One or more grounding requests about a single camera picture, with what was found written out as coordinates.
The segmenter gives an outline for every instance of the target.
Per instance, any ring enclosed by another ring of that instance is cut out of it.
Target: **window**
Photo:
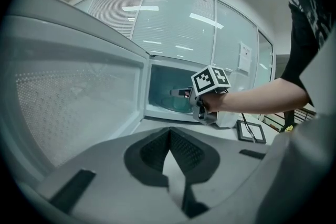
[[[217,3],[217,27],[216,48],[213,64],[222,67],[230,72],[237,71],[240,56],[240,44],[243,43],[251,51],[250,71],[240,71],[249,77],[250,88],[254,85],[257,55],[258,55],[258,31],[241,14],[227,7],[221,2]]]
[[[259,65],[257,66],[254,88],[271,81],[272,60],[272,45],[261,33],[259,33]]]
[[[214,0],[144,0],[132,40],[152,55],[209,65]]]
[[[89,14],[130,38],[141,0],[94,0]]]

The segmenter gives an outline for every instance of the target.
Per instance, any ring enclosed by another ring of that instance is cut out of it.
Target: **black rubber pad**
[[[250,151],[250,150],[241,150],[239,151],[239,153],[255,158],[255,159],[263,159],[265,157],[265,153],[260,153],[260,152],[256,152],[256,151]]]
[[[162,174],[169,150],[185,175],[186,184],[209,180],[219,166],[219,153],[211,146],[177,128],[164,128],[137,141],[125,152],[128,171],[148,186],[167,187]]]
[[[50,203],[64,213],[70,213],[95,176],[92,171],[80,170],[51,198]]]

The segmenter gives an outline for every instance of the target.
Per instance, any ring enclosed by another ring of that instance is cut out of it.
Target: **person's hand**
[[[222,111],[224,94],[222,93],[206,93],[201,96],[204,106],[208,109],[209,112]]]

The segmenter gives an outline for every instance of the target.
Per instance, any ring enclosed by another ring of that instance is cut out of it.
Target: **railing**
[[[315,115],[315,112],[305,108],[296,109],[294,111],[294,120],[296,123],[300,124],[304,121],[312,120]],[[280,130],[284,127],[285,118],[279,114],[265,115],[263,122],[280,132]]]

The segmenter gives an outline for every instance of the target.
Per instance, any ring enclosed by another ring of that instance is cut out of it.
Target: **ceiling light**
[[[182,36],[182,35],[178,35],[179,37],[185,37],[185,38],[188,38],[188,39],[194,39],[195,40],[195,38],[192,38],[192,37],[186,37],[186,36]]]
[[[260,65],[261,65],[261,67],[262,68],[264,68],[264,69],[266,69],[266,70],[268,70],[268,68],[267,67],[265,67],[262,63],[260,63]]]
[[[203,21],[203,22],[205,22],[205,23],[207,23],[207,24],[213,25],[213,26],[215,26],[215,24],[216,24],[214,20],[205,18],[205,17],[203,17],[203,16],[201,16],[201,15],[197,15],[197,14],[194,14],[194,13],[190,13],[190,16],[189,16],[189,17],[190,17],[190,18],[193,18],[193,19],[196,19],[196,20],[201,20],[201,21]],[[219,24],[219,23],[217,23],[217,27],[218,27],[219,29],[222,29],[224,26],[221,25],[221,24]]]
[[[154,43],[154,44],[162,44],[161,42],[149,41],[149,40],[144,40],[143,42],[145,42],[145,43]]]
[[[162,29],[162,28],[149,27],[149,26],[147,26],[146,28],[153,29],[154,31],[163,31],[163,29]]]
[[[158,11],[159,7],[158,6],[132,6],[132,7],[122,7],[122,9],[124,10],[124,12],[136,12],[138,11],[140,8],[140,10],[154,10],[154,11]]]
[[[178,45],[176,45],[175,47],[180,48],[180,49],[184,49],[184,50],[194,50],[194,49],[190,49],[190,48],[186,48],[186,47],[182,47],[182,46],[178,46]]]

